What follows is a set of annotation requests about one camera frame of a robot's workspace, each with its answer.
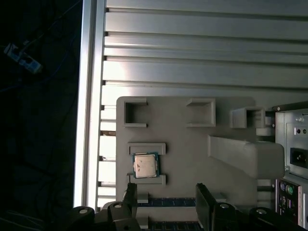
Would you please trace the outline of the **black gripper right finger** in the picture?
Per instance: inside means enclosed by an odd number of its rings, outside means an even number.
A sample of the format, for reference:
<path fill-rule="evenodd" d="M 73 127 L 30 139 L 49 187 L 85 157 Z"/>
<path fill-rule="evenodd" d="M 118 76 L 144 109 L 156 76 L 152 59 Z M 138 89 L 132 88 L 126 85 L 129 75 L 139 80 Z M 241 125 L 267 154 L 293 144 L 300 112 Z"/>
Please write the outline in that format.
<path fill-rule="evenodd" d="M 244 213 L 231 204 L 219 203 L 202 183 L 195 187 L 195 209 L 205 231 L 305 230 L 269 208 L 255 207 Z"/>

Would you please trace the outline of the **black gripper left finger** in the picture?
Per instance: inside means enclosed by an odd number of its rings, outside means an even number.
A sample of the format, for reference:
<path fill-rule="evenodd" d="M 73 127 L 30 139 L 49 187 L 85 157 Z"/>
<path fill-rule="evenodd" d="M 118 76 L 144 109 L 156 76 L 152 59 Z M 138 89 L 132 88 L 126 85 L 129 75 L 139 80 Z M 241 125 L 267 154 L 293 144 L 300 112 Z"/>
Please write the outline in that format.
<path fill-rule="evenodd" d="M 79 206 L 69 212 L 71 231 L 140 231 L 137 215 L 137 184 L 128 183 L 122 201 L 111 202 L 107 208 L 95 212 Z"/>

